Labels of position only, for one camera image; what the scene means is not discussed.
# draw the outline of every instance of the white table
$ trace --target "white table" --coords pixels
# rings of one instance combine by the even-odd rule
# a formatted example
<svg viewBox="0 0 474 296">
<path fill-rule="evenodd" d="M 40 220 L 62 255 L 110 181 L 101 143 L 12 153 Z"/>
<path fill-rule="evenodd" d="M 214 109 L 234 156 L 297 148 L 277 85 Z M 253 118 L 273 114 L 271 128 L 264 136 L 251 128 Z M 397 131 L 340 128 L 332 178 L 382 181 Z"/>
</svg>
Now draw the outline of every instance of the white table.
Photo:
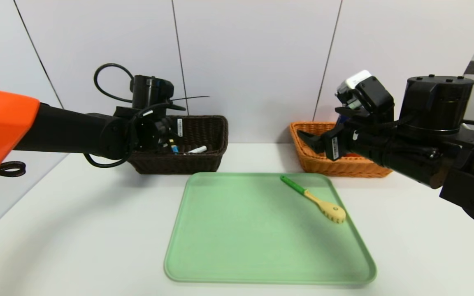
<svg viewBox="0 0 474 296">
<path fill-rule="evenodd" d="M 221 172 L 299 172 L 290 144 L 230 144 Z M 188 176 L 69 155 L 0 220 L 0 296 L 474 295 L 474 221 L 413 180 L 332 178 L 376 265 L 361 288 L 177 283 L 164 255 Z"/>
</svg>

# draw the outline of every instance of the brush bristles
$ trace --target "brush bristles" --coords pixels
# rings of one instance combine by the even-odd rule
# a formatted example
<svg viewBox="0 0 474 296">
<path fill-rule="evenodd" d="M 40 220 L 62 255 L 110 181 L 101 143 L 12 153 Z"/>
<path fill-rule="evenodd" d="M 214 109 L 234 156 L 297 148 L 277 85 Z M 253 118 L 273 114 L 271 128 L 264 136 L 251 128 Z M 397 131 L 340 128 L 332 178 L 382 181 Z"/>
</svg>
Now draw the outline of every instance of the brush bristles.
<svg viewBox="0 0 474 296">
<path fill-rule="evenodd" d="M 341 224 L 345 221 L 345 219 L 338 219 L 338 218 L 334 218 L 334 217 L 331 217 L 328 213 L 325 213 L 325 216 L 330 220 L 330 221 L 333 221 L 334 223 L 338 223 L 338 224 Z"/>
</svg>

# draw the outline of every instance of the orange wicker basket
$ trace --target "orange wicker basket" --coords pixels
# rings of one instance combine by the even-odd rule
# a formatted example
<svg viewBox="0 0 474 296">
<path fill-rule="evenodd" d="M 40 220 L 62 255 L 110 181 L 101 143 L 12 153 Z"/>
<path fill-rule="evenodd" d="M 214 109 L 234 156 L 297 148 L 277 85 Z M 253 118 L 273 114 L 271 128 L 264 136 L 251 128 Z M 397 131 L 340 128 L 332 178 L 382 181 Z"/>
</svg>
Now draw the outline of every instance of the orange wicker basket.
<svg viewBox="0 0 474 296">
<path fill-rule="evenodd" d="M 290 124 L 290 133 L 295 143 L 299 163 L 305 172 L 363 178 L 382 178 L 392 172 L 357 154 L 347 154 L 336 161 L 331 161 L 325 157 L 324 153 L 316 154 L 297 136 L 297 130 L 321 135 L 333 129 L 334 126 L 334 122 L 316 121 L 297 121 Z"/>
</svg>

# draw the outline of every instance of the wicker basket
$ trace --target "wicker basket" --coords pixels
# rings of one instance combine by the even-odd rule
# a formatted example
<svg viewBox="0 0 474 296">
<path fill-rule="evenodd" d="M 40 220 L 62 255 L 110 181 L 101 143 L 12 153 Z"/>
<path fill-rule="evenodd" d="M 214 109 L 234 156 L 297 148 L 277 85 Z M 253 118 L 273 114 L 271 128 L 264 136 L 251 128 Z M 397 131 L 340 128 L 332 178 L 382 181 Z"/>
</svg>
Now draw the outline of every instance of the wicker basket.
<svg viewBox="0 0 474 296">
<path fill-rule="evenodd" d="M 170 116 L 182 118 L 183 137 L 175 144 L 179 154 L 170 147 L 155 151 L 133 152 L 129 162 L 141 174 L 194 174 L 216 172 L 228 146 L 228 121 L 224 116 Z M 186 153 L 206 146 L 203 153 Z"/>
<path fill-rule="evenodd" d="M 331 161 L 324 153 L 316 154 L 298 136 L 297 130 L 314 135 L 333 129 L 334 122 L 298 121 L 290 124 L 290 133 L 295 143 L 299 163 L 305 172 L 320 173 L 326 176 L 348 176 L 364 178 L 381 178 L 392 172 L 385 167 L 361 157 L 357 154 L 347 154 L 336 161 Z"/>
</svg>

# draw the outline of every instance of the green brush handle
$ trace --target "green brush handle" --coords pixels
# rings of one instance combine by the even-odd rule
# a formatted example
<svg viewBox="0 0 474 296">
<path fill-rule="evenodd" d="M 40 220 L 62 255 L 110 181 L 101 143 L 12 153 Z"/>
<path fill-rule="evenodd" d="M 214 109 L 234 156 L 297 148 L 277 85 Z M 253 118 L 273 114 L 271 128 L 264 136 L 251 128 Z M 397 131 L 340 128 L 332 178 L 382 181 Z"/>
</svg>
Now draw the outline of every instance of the green brush handle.
<svg viewBox="0 0 474 296">
<path fill-rule="evenodd" d="M 302 195 L 304 195 L 304 191 L 305 191 L 305 188 L 297 185 L 293 180 L 290 180 L 289 178 L 287 178 L 286 176 L 281 176 L 281 181 L 283 181 L 284 183 L 286 183 L 286 185 L 292 187 L 292 189 L 296 190 L 297 192 L 301 193 Z"/>
</svg>

